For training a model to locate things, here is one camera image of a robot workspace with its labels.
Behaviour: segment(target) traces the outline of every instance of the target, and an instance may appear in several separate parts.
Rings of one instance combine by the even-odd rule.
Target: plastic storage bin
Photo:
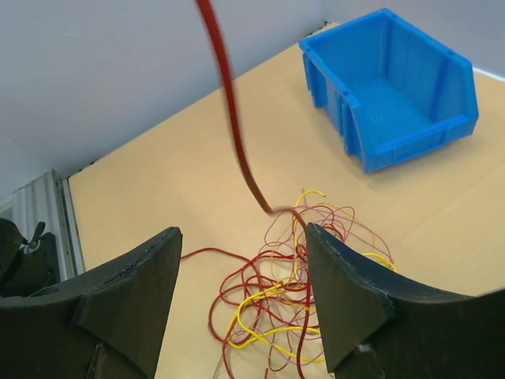
[[[307,85],[371,172],[473,132],[471,63],[389,9],[300,42]]]

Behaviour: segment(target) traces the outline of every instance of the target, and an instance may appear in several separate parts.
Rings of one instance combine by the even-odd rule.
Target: wire bundle
[[[315,190],[304,192],[300,196],[294,209],[304,220],[319,224],[354,249],[366,251],[365,256],[396,271],[386,243],[356,219],[351,207],[339,208],[326,203],[309,206],[306,197],[311,193],[324,196]],[[265,377],[269,372],[279,372],[297,360],[300,361],[300,366],[324,362],[321,343],[313,342],[320,339],[320,330],[314,298],[312,295],[307,298],[307,287],[310,284],[305,230],[297,218],[292,217],[281,235],[271,238],[270,235],[280,220],[281,215],[277,215],[264,236],[264,245],[253,259],[216,248],[197,250],[182,258],[204,251],[215,251],[244,262],[224,279],[208,314],[210,333],[222,344],[220,364],[225,366],[230,378],[234,375],[227,351],[230,348],[242,350],[256,342],[269,346]],[[264,266],[270,266],[269,274]],[[240,294],[240,300],[236,299],[237,294]],[[213,322],[213,314],[219,303],[235,308],[225,336],[216,332]],[[309,312],[306,328],[304,312]],[[309,357],[300,354],[296,349],[300,342],[310,343],[310,347],[317,349],[317,353]],[[273,354],[284,357],[283,364],[275,366]]]
[[[211,249],[202,249],[202,250],[197,250],[184,258],[191,257],[192,255],[196,253],[201,253],[202,251],[206,250],[214,250],[218,251],[220,253],[224,253],[226,255],[229,255],[231,257],[235,257],[237,259],[240,259],[245,262],[245,265],[237,270],[236,272],[233,272],[230,274],[227,278],[225,278],[223,285],[221,286],[219,290],[219,296],[216,298],[216,300],[212,303],[211,310],[209,312],[209,328],[211,330],[212,335],[219,341],[222,342],[223,344],[223,363],[226,367],[226,371],[229,374],[230,377],[233,378],[233,374],[231,372],[230,365],[228,364],[228,361],[226,360],[226,348],[228,346],[231,347],[236,347],[236,348],[243,348],[247,346],[247,344],[251,344],[256,341],[262,341],[265,343],[269,343],[271,345],[271,353],[272,349],[276,349],[277,351],[281,351],[284,354],[287,354],[288,357],[291,358],[296,358],[296,366],[297,366],[297,372],[298,375],[301,379],[304,379],[304,374],[302,371],[302,361],[305,361],[306,359],[303,359],[301,356],[302,353],[302,348],[305,342],[305,337],[307,333],[309,336],[312,334],[317,335],[318,328],[312,328],[309,326],[309,322],[311,319],[311,313],[313,313],[313,297],[312,297],[312,284],[310,281],[310,275],[309,271],[307,270],[307,247],[303,243],[305,240],[305,232],[306,232],[306,222],[304,221],[304,218],[302,217],[302,214],[306,214],[307,212],[316,211],[323,216],[325,214],[324,209],[327,209],[327,216],[323,218],[323,220],[338,220],[339,223],[344,225],[344,221],[346,222],[351,222],[351,226],[353,224],[358,224],[358,222],[354,219],[354,211],[352,211],[352,216],[340,216],[340,220],[337,216],[335,216],[336,210],[335,207],[332,208],[330,205],[317,205],[312,208],[305,206],[301,208],[290,208],[290,207],[281,207],[281,208],[272,208],[267,200],[265,199],[264,195],[261,193],[259,186],[257,185],[253,173],[251,172],[251,168],[249,166],[247,156],[245,154],[245,147],[243,140],[241,138],[241,127],[240,127],[240,122],[238,121],[238,110],[236,106],[236,99],[234,95],[234,86],[233,86],[233,78],[231,75],[231,69],[230,69],[230,63],[228,62],[228,58],[226,55],[226,49],[224,47],[224,42],[223,38],[221,36],[221,32],[219,30],[219,25],[218,22],[215,18],[214,10],[212,9],[212,6],[209,2],[209,0],[196,0],[196,3],[200,9],[201,16],[204,20],[204,23],[207,27],[208,30],[208,35],[211,40],[212,46],[214,47],[215,51],[215,57],[219,66],[219,71],[221,73],[221,78],[223,80],[223,89],[224,89],[224,94],[226,97],[226,103],[227,103],[227,108],[228,108],[228,116],[230,119],[230,132],[231,136],[233,138],[233,143],[234,143],[234,149],[237,157],[237,162],[238,166],[241,169],[242,176],[251,191],[252,195],[255,197],[258,205],[265,211],[270,216],[275,216],[275,215],[280,215],[286,212],[290,212],[293,215],[293,226],[292,226],[292,234],[293,234],[293,240],[294,240],[294,247],[293,247],[293,252],[291,255],[280,253],[277,249],[272,249],[271,246],[267,244],[267,249],[265,251],[260,251],[260,253],[252,260],[249,260],[245,257],[241,257],[237,254],[234,253],[229,253],[224,250],[216,249],[216,248],[211,248]],[[296,234],[297,230],[297,225],[301,227],[303,230],[303,233],[300,233],[300,236]],[[329,229],[330,231],[334,232],[336,235],[338,235],[342,240],[346,240],[351,235],[350,232],[350,227],[347,230],[347,235],[346,231],[344,230],[344,234],[341,234],[341,232],[338,230],[338,228],[334,225],[334,223],[329,223],[328,225],[323,223],[323,227]],[[381,257],[378,253],[370,253],[371,257],[374,257],[375,259],[379,259],[380,261],[388,262],[386,258]],[[271,261],[284,261],[284,260],[292,260],[293,262],[293,268],[292,268],[292,275],[289,276],[288,280],[276,280],[273,278],[268,278],[267,276],[264,276],[260,273],[260,270],[258,268],[258,264],[267,259]],[[389,264],[390,267],[394,267],[392,265],[391,259],[389,260],[391,263]],[[246,278],[245,277],[245,270],[247,268],[251,268],[254,271],[254,274],[251,275],[250,277]],[[234,278],[235,276],[240,276],[242,284],[238,284],[235,286],[231,287],[226,287],[226,284],[228,280],[231,278]],[[237,289],[242,289],[244,293],[244,300],[240,303],[233,302],[231,301],[227,295],[231,291],[235,291]],[[255,288],[257,292],[255,294],[252,294],[250,291],[250,288]],[[300,298],[295,298],[293,294],[303,294],[299,296]],[[213,309],[215,308],[216,304],[219,301],[223,301],[225,303],[228,303],[232,306],[237,306],[238,310],[237,313],[234,317],[234,319],[230,323],[230,327],[228,329],[227,334],[225,335],[224,338],[219,336],[212,325],[212,313]],[[280,316],[275,316],[275,313],[272,312],[271,310],[274,309],[275,307],[273,304],[276,305],[285,305],[288,304],[290,306],[294,306],[297,308],[297,312],[295,313],[294,317],[292,317],[289,320],[286,318],[282,318]],[[255,307],[257,314],[256,314],[256,319],[255,321],[248,327],[242,322],[241,316],[243,315],[244,311],[247,309],[251,309]],[[265,313],[268,315],[269,320],[272,325],[272,329],[266,332],[262,332],[261,334],[256,332],[255,329],[260,327],[260,316],[261,314]],[[284,326],[279,326],[275,325],[275,322],[273,321],[274,319],[277,320],[277,322],[281,323],[281,325]],[[293,332],[295,333],[296,331],[300,331],[300,336],[298,337],[298,342],[297,342],[297,348],[296,348],[296,354],[294,353],[294,348],[291,346],[291,343],[288,343],[290,345],[290,349],[279,349],[279,345],[274,342],[274,337],[275,335],[280,332],[280,331],[286,331],[288,332]],[[242,338],[242,340],[234,340],[234,337],[237,335],[245,333],[245,336]],[[265,377],[268,376],[269,370],[281,370],[280,369],[274,369],[273,367],[269,367],[269,369],[265,370]]]

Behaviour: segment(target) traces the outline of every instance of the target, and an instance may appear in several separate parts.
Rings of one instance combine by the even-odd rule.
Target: white wall
[[[50,168],[0,131],[0,203]]]
[[[322,0],[326,21],[345,22],[380,8],[466,56],[473,65],[505,77],[504,0]]]
[[[213,4],[236,74],[323,23],[319,0]],[[193,0],[0,2],[0,51],[0,199],[47,168],[72,174],[219,83]]]

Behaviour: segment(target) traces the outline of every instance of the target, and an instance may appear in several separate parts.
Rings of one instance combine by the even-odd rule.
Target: yellow wire
[[[326,195],[324,193],[322,193],[322,192],[320,192],[320,191],[318,191],[316,189],[311,189],[311,190],[305,191],[298,198],[298,201],[295,204],[295,208],[297,208],[300,205],[300,203],[305,199],[305,197],[307,195],[311,194],[311,193],[317,193],[318,195],[320,195],[322,197],[326,197]],[[354,217],[354,215],[350,214],[345,209],[341,209],[341,208],[339,208],[339,207],[337,207],[335,205],[325,204],[325,203],[323,203],[322,205],[327,205],[327,206],[330,206],[330,207],[333,207],[333,208],[337,208],[341,212],[347,214],[348,216]],[[294,258],[293,258],[293,265],[294,265],[293,272],[290,274],[290,277],[287,278],[287,280],[286,279],[281,280],[275,286],[269,287],[269,288],[267,288],[264,291],[258,292],[258,293],[254,294],[254,295],[251,295],[251,296],[249,296],[248,298],[246,298],[244,301],[242,301],[240,303],[240,305],[238,306],[237,311],[236,311],[236,313],[234,315],[234,318],[230,322],[230,325],[228,327],[228,332],[230,332],[230,330],[233,328],[234,322],[236,321],[245,332],[247,332],[249,335],[252,336],[252,338],[249,338],[247,341],[245,341],[241,345],[237,345],[237,344],[229,341],[228,344],[231,347],[235,348],[235,349],[243,349],[243,348],[247,347],[248,345],[250,345],[251,343],[255,343],[256,341],[261,341],[261,342],[266,343],[268,345],[272,345],[277,350],[279,350],[282,353],[290,356],[291,358],[296,358],[297,357],[297,355],[295,353],[293,353],[291,351],[288,351],[287,349],[285,349],[284,347],[278,345],[277,343],[272,343],[271,341],[267,340],[264,337],[265,336],[270,336],[272,334],[280,333],[280,332],[288,332],[288,331],[293,331],[293,330],[302,330],[303,329],[302,326],[288,326],[288,327],[281,327],[281,328],[273,328],[273,329],[271,329],[271,330],[269,330],[269,331],[267,331],[265,333],[259,334],[259,333],[255,332],[254,330],[248,328],[242,322],[242,319],[241,319],[241,312],[242,312],[242,310],[250,302],[252,302],[254,300],[261,300],[261,299],[264,299],[264,298],[270,298],[271,296],[275,296],[275,295],[284,297],[284,301],[287,302],[291,306],[300,307],[299,304],[297,304],[295,302],[291,302],[291,300],[289,298],[287,298],[287,296],[285,296],[286,290],[284,288],[282,288],[283,284],[291,283],[293,281],[294,275],[295,275],[294,273],[297,271],[297,265],[298,265],[298,262],[297,262],[297,246],[298,246],[299,236],[296,233],[297,220],[295,218],[293,218],[293,226],[292,226],[292,228],[293,228],[293,233],[294,233],[294,248],[295,248]],[[373,231],[369,231],[369,232],[372,235],[372,246],[376,247],[376,235],[375,235],[375,233]],[[379,261],[380,263],[382,263],[386,267],[392,269],[395,272],[398,272],[396,266],[392,262],[388,261],[386,258],[384,258],[383,256],[381,256],[381,255],[379,255],[377,253],[364,253],[363,255],[365,257],[375,258],[375,261]],[[272,270],[272,274],[273,274],[273,254],[271,255],[271,270]],[[313,306],[309,307],[309,310],[314,310],[314,309],[315,308]],[[315,329],[315,328],[307,328],[307,331],[315,333],[315,334],[320,334],[320,330],[319,329]],[[300,359],[302,361],[304,361],[304,362],[316,362],[316,363],[322,363],[322,362],[324,362],[324,358],[318,358],[318,359],[314,360],[312,358],[300,357]]]
[[[383,265],[385,265],[387,268],[390,268],[391,270],[393,270],[394,272],[398,272],[398,269],[396,268],[395,264],[388,261],[386,258],[384,258],[382,255],[379,255],[377,253],[364,253],[363,254],[365,257],[373,257],[373,258],[376,258],[380,261],[380,263],[382,263]]]
[[[279,290],[279,288],[281,286],[282,286],[282,284],[278,283],[278,284],[276,284],[273,287],[267,288],[266,290],[264,290],[264,292],[258,292],[257,294],[251,295],[248,298],[246,298],[238,306],[237,313],[235,314],[235,317],[233,318],[233,320],[230,322],[230,326],[228,327],[228,331],[231,330],[232,325],[233,325],[234,321],[236,320],[237,323],[242,327],[242,329],[244,329],[244,331],[246,331],[248,334],[250,334],[253,338],[247,340],[242,345],[237,345],[237,344],[235,344],[233,342],[229,342],[228,344],[231,347],[234,347],[236,349],[243,349],[244,347],[248,346],[251,343],[254,343],[256,341],[261,341],[261,342],[264,342],[264,343],[266,343],[268,345],[272,345],[273,347],[275,347],[277,350],[281,351],[282,353],[284,353],[286,355],[289,355],[291,358],[296,358],[297,357],[296,354],[294,354],[293,352],[285,349],[284,347],[278,345],[277,343],[270,342],[269,340],[265,339],[264,337],[265,336],[269,336],[271,334],[279,333],[279,332],[287,332],[287,331],[290,331],[290,330],[302,330],[303,327],[301,327],[301,326],[288,326],[288,327],[283,327],[283,328],[275,328],[275,329],[269,330],[268,332],[265,332],[264,334],[261,335],[261,334],[256,333],[254,330],[248,328],[247,326],[245,326],[244,323],[242,322],[241,318],[240,318],[240,314],[241,314],[242,308],[244,308],[244,306],[247,306],[253,300],[257,300],[257,299],[260,300],[260,299],[263,299],[263,298],[270,298],[271,296],[282,294],[282,291]],[[309,332],[320,334],[320,331],[318,329],[315,329],[315,328],[307,328],[307,330]],[[300,359],[302,361],[304,361],[304,362],[316,362],[316,363],[322,363],[322,362],[324,362],[324,358],[318,358],[318,359],[314,360],[312,358],[300,357]]]

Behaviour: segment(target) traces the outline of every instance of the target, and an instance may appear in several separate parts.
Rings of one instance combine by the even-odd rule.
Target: wooden table
[[[470,295],[503,287],[505,84],[481,75],[476,81],[481,117],[472,137],[364,174],[312,106],[293,46],[237,81],[256,180],[273,205],[293,204],[305,188],[354,206],[405,276]],[[220,91],[74,175],[70,185],[87,269],[169,226],[182,229],[183,253],[216,246],[252,257],[271,223],[235,163]],[[212,376],[220,345],[208,333],[208,307],[237,267],[214,253],[181,264],[158,378]],[[223,334],[230,317],[224,307],[216,316]],[[233,353],[231,362],[238,378],[264,373],[255,347]],[[307,377],[322,377],[324,365],[311,366]],[[295,370],[270,378],[296,377]]]

